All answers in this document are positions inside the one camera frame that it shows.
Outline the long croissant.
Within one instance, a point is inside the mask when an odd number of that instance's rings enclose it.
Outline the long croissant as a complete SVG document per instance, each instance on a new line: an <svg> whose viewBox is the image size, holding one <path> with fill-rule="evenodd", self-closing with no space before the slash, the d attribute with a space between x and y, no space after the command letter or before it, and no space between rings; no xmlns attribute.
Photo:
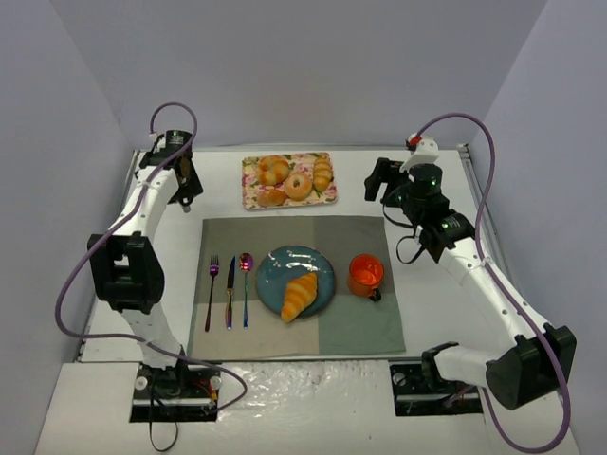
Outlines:
<svg viewBox="0 0 607 455"><path fill-rule="evenodd" d="M290 323L316 299L318 293L318 277L310 272L290 281L285 287L281 319Z"/></svg>

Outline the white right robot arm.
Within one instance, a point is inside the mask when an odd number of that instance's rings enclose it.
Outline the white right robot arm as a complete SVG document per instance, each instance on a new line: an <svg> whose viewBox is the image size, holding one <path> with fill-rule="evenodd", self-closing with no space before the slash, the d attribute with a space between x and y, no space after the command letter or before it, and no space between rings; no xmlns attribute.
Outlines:
<svg viewBox="0 0 607 455"><path fill-rule="evenodd" d="M429 385L442 388L463 382L488 389L506 409L515 410L555 391L556 369L570 374L577 341L565 326L555 328L507 283L489 258L476 249L478 236L469 219L450 206L441 190L442 170L430 163L409 170L400 161L381 157L364 181L364 198L399 208L416 233L422 252L443 267L467 293L496 338L494 352L447 342L426 350L422 370Z"/></svg>

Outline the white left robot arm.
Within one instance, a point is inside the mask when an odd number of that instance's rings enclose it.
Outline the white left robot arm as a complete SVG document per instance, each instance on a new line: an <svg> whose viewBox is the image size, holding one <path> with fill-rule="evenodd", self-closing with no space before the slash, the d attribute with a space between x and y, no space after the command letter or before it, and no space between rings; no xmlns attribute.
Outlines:
<svg viewBox="0 0 607 455"><path fill-rule="evenodd" d="M150 381L175 386L187 370L184 349L175 338L161 299L165 274L153 248L157 226L165 211L178 204L185 212L203 192L193 165L193 135L168 130L139 163L137 183L112 235L95 250L100 234L87 248L97 297L109 304L139 338L142 369Z"/></svg>

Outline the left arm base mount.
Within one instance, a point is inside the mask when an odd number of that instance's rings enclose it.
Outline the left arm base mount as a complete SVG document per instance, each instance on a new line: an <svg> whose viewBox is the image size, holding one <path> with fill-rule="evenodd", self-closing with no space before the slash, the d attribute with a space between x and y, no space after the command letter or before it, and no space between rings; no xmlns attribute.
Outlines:
<svg viewBox="0 0 607 455"><path fill-rule="evenodd" d="M162 371L140 365L129 422L215 422L221 386L221 375L213 369L181 366Z"/></svg>

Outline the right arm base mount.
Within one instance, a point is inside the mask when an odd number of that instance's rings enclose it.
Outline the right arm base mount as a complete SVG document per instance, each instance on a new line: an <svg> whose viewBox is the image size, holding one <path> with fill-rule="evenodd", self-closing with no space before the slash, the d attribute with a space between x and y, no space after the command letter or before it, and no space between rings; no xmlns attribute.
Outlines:
<svg viewBox="0 0 607 455"><path fill-rule="evenodd" d="M482 414L478 388L461 381L432 384L421 357L388 359L396 417L450 417Z"/></svg>

